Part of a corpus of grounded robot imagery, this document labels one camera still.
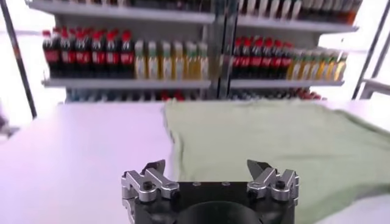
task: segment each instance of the black pole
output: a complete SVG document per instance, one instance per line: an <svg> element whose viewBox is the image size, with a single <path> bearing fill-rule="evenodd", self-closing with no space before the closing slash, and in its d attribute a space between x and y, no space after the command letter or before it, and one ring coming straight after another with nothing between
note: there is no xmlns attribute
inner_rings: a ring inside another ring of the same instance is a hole
<svg viewBox="0 0 390 224"><path fill-rule="evenodd" d="M5 25L7 26L8 36L11 40L13 54L15 55L16 63L18 64L18 69L20 72L20 77L22 78L24 90L26 92L26 97L29 102L32 118L37 116L37 111L35 109L34 100L32 98L29 81L27 79L26 70L24 68L23 60L19 50L18 40L16 39L16 33L13 29L12 20L10 17L10 12L8 11L6 0L0 0L2 15L4 17Z"/></svg>

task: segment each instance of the green towel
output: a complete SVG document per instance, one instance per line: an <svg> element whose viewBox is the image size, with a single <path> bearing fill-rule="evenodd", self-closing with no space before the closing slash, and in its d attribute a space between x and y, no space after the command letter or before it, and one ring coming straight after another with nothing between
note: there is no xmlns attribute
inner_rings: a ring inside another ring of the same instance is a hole
<svg viewBox="0 0 390 224"><path fill-rule="evenodd" d="M390 134L299 101L168 102L180 181L249 181L247 159L300 176L296 223L312 224L374 188L389 189Z"/></svg>

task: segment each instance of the metal shelf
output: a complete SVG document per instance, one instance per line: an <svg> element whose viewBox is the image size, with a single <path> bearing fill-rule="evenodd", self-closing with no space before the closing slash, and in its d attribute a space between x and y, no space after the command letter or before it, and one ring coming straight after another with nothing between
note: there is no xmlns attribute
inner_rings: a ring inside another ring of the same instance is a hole
<svg viewBox="0 0 390 224"><path fill-rule="evenodd" d="M343 24L321 23L321 22L299 21L299 20L267 19L267 18L259 18L255 16L239 16L237 20L237 26L280 29L280 30L299 30L299 31L316 32L316 33L355 32L359 29L358 27L355 26L349 26Z"/></svg>
<svg viewBox="0 0 390 224"><path fill-rule="evenodd" d="M36 10L55 15L95 16L117 19L140 19L148 21L211 24L215 16L211 13L181 12L174 10L141 9L115 7L109 5L79 4L45 0L25 0L26 4Z"/></svg>
<svg viewBox="0 0 390 224"><path fill-rule="evenodd" d="M231 88L299 88L311 86L342 86L344 81L322 80L232 80Z"/></svg>
<svg viewBox="0 0 390 224"><path fill-rule="evenodd" d="M211 81L159 81L126 79L47 79L45 87L71 89L206 89Z"/></svg>

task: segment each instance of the white tabletop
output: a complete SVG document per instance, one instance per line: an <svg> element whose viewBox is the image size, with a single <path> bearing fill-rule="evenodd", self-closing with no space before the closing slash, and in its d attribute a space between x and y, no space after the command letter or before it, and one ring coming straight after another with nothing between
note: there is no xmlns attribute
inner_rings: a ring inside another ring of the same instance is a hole
<svg viewBox="0 0 390 224"><path fill-rule="evenodd" d="M322 103L390 130L388 107ZM162 106L61 105L33 121L0 148L0 223L128 224L121 174L150 161L170 163Z"/></svg>

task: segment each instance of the metal gripper jaw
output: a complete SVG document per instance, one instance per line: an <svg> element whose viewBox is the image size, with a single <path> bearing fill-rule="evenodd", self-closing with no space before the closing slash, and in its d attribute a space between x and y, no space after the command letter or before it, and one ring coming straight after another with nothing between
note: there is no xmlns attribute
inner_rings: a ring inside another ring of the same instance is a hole
<svg viewBox="0 0 390 224"><path fill-rule="evenodd" d="M277 201L294 200L298 205L299 176L293 170L285 170L280 175L277 169L268 163L247 160L247 165L253 181L247 184L247 193L253 200L270 195Z"/></svg>
<svg viewBox="0 0 390 224"><path fill-rule="evenodd" d="M134 200L147 203L157 199L157 193L167 200L179 195L180 186L163 176L165 160L148 163L141 173L135 170L126 171L122 176L122 203L134 223Z"/></svg>

